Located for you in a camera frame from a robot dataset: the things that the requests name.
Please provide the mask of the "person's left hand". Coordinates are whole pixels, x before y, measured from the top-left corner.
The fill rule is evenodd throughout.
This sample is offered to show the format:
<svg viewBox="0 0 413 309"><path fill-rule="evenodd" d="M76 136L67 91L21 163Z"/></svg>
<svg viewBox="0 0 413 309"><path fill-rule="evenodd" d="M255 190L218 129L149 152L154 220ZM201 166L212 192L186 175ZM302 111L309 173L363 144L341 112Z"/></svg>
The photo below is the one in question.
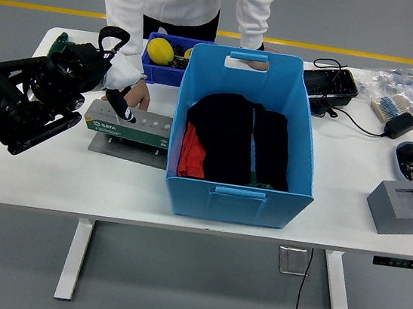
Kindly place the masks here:
<svg viewBox="0 0 413 309"><path fill-rule="evenodd" d="M253 60L246 60L246 59L241 59L240 60L242 63L247 64L249 67L251 67L253 70L258 70L258 71L267 71L269 69L270 62L269 61L253 61Z"/></svg>

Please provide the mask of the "person's right hand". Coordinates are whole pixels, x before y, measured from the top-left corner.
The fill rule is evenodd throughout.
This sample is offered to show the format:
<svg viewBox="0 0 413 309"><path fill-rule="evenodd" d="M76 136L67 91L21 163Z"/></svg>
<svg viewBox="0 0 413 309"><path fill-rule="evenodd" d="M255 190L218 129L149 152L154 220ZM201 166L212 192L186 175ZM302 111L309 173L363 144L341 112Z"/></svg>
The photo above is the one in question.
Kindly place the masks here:
<svg viewBox="0 0 413 309"><path fill-rule="evenodd" d="M124 88L122 93L126 104L129 107L138 108L139 110L148 110L151 97L145 81L145 79L140 79L131 87Z"/></svg>

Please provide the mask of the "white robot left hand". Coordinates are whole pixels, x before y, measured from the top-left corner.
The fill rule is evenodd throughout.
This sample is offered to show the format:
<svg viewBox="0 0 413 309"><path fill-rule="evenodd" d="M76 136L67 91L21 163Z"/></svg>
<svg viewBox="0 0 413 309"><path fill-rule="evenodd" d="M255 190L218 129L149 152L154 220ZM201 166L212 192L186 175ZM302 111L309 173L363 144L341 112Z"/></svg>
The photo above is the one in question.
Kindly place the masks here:
<svg viewBox="0 0 413 309"><path fill-rule="evenodd" d="M120 52L110 61L111 67L103 79L103 88L106 91L106 99L116 112L116 115L128 122L134 122L134 115L125 100L123 88L128 88L141 80L141 73Z"/></svg>

